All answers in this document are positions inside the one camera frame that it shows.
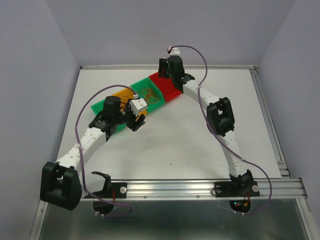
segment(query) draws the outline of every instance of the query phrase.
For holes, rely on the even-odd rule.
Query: white table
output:
[[[81,70],[72,99],[58,157],[76,143],[75,121],[84,103],[98,90],[114,84],[131,85],[155,73],[155,69]],[[202,69],[187,73],[200,81]],[[210,69],[203,84],[218,97],[231,100],[236,139],[244,159],[262,167],[270,178],[280,171],[249,70]],[[120,91],[113,88],[97,96],[90,106]],[[95,117],[90,107],[83,112],[78,130],[82,136]],[[209,133],[199,105],[181,95],[146,116],[137,132],[125,129],[111,137],[85,165],[88,182],[92,171],[112,179],[229,179],[220,144]],[[249,166],[254,178],[265,175]]]

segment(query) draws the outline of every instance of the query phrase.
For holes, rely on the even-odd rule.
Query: gray floor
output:
[[[253,200],[252,210],[266,200]],[[239,216],[227,201],[132,202],[127,217],[95,216],[92,201],[73,211],[49,205],[42,240],[304,240],[308,239],[294,199],[274,199],[264,211]]]

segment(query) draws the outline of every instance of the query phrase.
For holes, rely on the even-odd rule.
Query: wire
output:
[[[198,101],[199,101],[199,105],[200,105],[200,108],[201,108],[201,112],[202,112],[202,115],[206,121],[206,125],[210,131],[210,133],[215,137],[215,139],[217,139],[217,141],[225,148],[227,149],[230,153],[232,153],[234,156],[236,156],[238,159],[240,159],[241,161],[247,163],[247,164],[250,164],[256,168],[258,168],[261,172],[263,172],[263,174],[266,176],[268,182],[269,182],[269,186],[270,186],[270,193],[269,193],[269,197],[266,201],[266,203],[258,210],[255,210],[253,212],[247,212],[247,213],[244,213],[244,215],[253,215],[253,214],[256,214],[256,213],[259,213],[260,211],[262,211],[263,209],[265,209],[270,201],[271,201],[271,196],[272,196],[272,183],[271,183],[271,180],[270,180],[270,177],[268,176],[268,174],[260,167],[258,166],[257,164],[253,163],[253,162],[250,162],[250,161],[247,161],[247,160],[244,160],[239,154],[237,154],[236,152],[234,152],[232,149],[230,149],[224,142],[222,142],[222,140],[220,140],[218,138],[218,136],[214,133],[213,129],[211,128],[210,124],[209,124],[209,121],[207,119],[207,116],[206,116],[206,113],[204,111],[204,108],[203,108],[203,105],[202,105],[202,101],[201,101],[201,95],[200,95],[200,88],[201,88],[201,85],[202,83],[206,80],[207,78],[207,75],[208,75],[208,64],[207,64],[207,61],[205,59],[205,57],[202,55],[202,53],[197,50],[196,48],[194,48],[193,46],[189,46],[189,45],[175,45],[175,46],[171,46],[171,50],[173,48],[188,48],[188,49],[192,49],[194,51],[196,51],[200,56],[201,58],[203,59],[204,61],[204,65],[205,65],[205,74],[204,74],[204,77],[203,79],[201,80],[201,82],[199,83],[199,87],[198,87]]]
[[[81,174],[82,174],[82,185],[83,185],[83,189],[93,198],[95,199],[98,199],[99,201],[103,202],[103,203],[106,203],[106,204],[111,204],[111,205],[114,205],[114,206],[119,206],[119,207],[126,207],[126,208],[129,208],[128,211],[124,212],[124,213],[121,213],[121,214],[117,214],[117,215],[103,215],[103,214],[100,214],[99,212],[96,212],[95,214],[96,215],[100,215],[102,216],[103,218],[115,218],[115,217],[123,217],[129,213],[132,212],[133,208],[128,205],[128,204],[124,204],[124,203],[115,203],[115,202],[112,202],[112,201],[107,201],[107,200],[104,200],[102,199],[101,197],[98,197],[94,194],[92,194],[88,189],[87,189],[87,185],[86,185],[86,176],[85,176],[85,163],[84,163],[84,154],[83,154],[83,151],[82,151],[82,146],[81,146],[81,141],[80,141],[80,138],[79,138],[79,133],[78,133],[78,124],[79,124],[79,120],[80,120],[80,117],[83,113],[83,111],[85,110],[86,106],[90,103],[90,101],[92,99],[94,99],[94,97],[96,97],[98,94],[102,93],[103,91],[105,90],[108,90],[108,89],[111,89],[111,88],[115,88],[115,87],[121,87],[121,88],[126,88],[126,89],[129,89],[133,92],[133,94],[136,94],[136,92],[131,88],[131,87],[128,87],[128,86],[125,86],[125,85],[121,85],[121,84],[116,84],[116,85],[111,85],[111,86],[107,86],[103,89],[101,89],[100,91],[98,91],[97,93],[95,93],[92,97],[89,98],[89,100],[84,104],[84,106],[82,107],[82,109],[80,110],[80,113],[76,119],[76,122],[75,122],[75,126],[74,126],[74,132],[75,132],[75,138],[76,138],[76,141],[79,145],[79,153],[80,153],[80,165],[81,165]]]

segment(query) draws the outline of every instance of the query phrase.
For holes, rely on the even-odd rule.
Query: wall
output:
[[[287,165],[320,229],[320,1],[293,5],[258,67]]]
[[[28,239],[79,67],[43,0],[2,1],[0,33],[0,239]]]
[[[158,64],[170,45],[208,64],[258,64],[294,0],[46,0],[81,66]],[[203,64],[191,50],[188,64]]]

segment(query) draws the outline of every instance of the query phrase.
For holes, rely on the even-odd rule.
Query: table surface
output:
[[[155,69],[81,70],[58,158],[76,143],[75,122],[84,103],[97,91],[114,84],[131,85],[155,73]],[[205,71],[187,72],[199,82]],[[218,97],[231,100],[235,117],[235,136],[244,159],[262,167],[270,178],[280,178],[255,87],[246,69],[210,69],[203,87]],[[106,90],[90,106],[120,91]],[[88,106],[78,125],[82,136],[95,117]],[[138,131],[124,129],[95,152],[85,165],[87,182],[91,172],[111,175],[112,179],[228,179],[229,171],[222,147],[209,133],[199,104],[186,95],[148,114]],[[249,166],[254,178],[265,175]]]

